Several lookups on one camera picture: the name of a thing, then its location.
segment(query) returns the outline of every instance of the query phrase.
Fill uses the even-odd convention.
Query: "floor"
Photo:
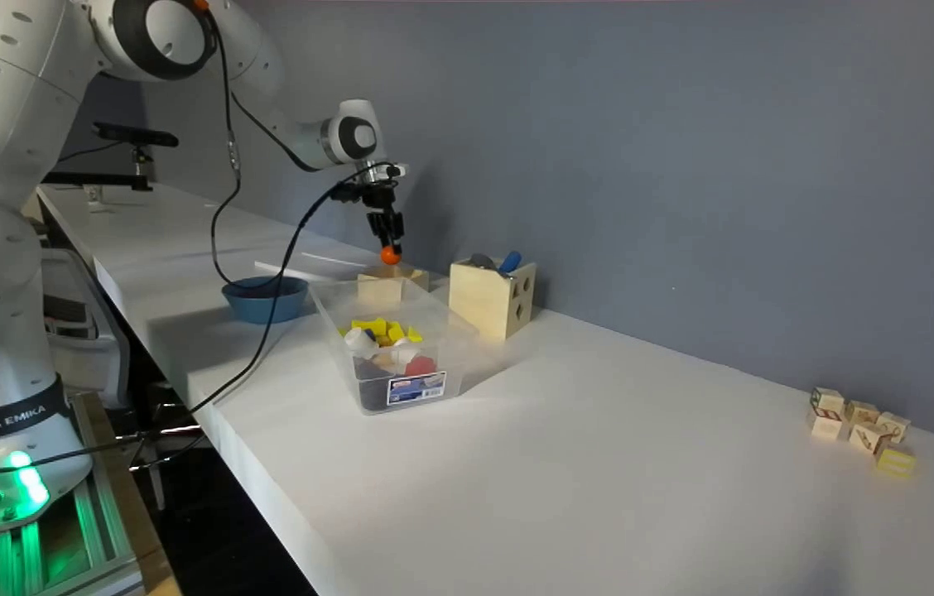
[[[186,450],[163,476],[155,530],[186,596],[316,596],[216,450]]]

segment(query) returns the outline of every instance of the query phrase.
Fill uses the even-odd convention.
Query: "label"
[[[386,381],[386,406],[437,402],[437,398],[444,398],[444,375]]]

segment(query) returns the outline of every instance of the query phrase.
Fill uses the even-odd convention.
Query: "white table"
[[[256,349],[224,318],[202,199],[46,188],[139,340],[195,403]],[[227,211],[233,275],[285,224]],[[309,234],[319,254],[364,258]],[[801,390],[544,311],[523,358],[471,393],[364,413],[322,321],[199,413],[322,596],[934,596],[934,434],[921,470],[873,473],[808,437]]]

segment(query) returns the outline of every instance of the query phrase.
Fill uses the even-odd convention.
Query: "blue bowl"
[[[269,313],[271,321],[291,321],[309,311],[309,284],[300,279],[236,279],[223,291],[236,321],[269,323]]]

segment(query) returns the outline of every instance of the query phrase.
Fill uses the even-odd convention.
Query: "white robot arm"
[[[186,81],[213,60],[223,31],[233,83],[271,107],[281,89],[269,36],[233,0],[0,0],[0,530],[38,518],[86,473],[48,363],[38,291],[38,244],[16,210],[55,166],[97,74]],[[279,128],[306,169],[383,160],[375,110],[342,104],[331,119]]]

